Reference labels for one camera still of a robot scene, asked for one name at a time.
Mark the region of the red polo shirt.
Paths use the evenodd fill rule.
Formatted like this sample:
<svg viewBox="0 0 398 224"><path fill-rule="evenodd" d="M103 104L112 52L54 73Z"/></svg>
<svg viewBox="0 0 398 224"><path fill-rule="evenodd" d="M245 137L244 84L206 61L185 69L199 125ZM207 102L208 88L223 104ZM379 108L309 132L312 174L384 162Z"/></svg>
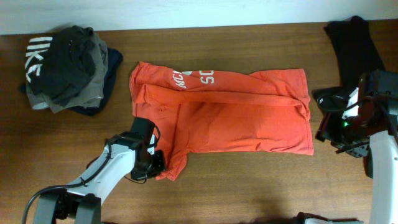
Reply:
<svg viewBox="0 0 398 224"><path fill-rule="evenodd" d="M189 153L267 151L312 155L310 97L301 68L249 75L178 72L140 62L129 78L132 113L160 129L161 178L175 180Z"/></svg>

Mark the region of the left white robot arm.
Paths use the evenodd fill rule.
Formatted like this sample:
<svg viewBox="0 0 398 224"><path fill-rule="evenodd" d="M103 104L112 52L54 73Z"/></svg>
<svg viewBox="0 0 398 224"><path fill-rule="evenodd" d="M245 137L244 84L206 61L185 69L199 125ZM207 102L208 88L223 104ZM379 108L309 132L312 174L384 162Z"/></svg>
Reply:
<svg viewBox="0 0 398 224"><path fill-rule="evenodd" d="M75 223L100 223L101 206L119 181L144 184L165 171L164 153L157 149L159 140L160 129L154 122L134 118L129 131L105 141L102 154L79 177L35 193L25 207L22 222L26 223L29 209L37 201L34 223L67 218Z"/></svg>

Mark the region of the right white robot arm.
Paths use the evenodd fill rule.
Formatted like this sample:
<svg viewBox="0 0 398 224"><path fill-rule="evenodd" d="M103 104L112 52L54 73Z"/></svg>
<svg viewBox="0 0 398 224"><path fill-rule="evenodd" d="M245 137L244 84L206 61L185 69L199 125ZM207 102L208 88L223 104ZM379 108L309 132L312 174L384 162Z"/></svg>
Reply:
<svg viewBox="0 0 398 224"><path fill-rule="evenodd" d="M315 135L336 153L365 161L373 179L370 223L397 223L397 74L364 73L356 88L317 90L323 119Z"/></svg>

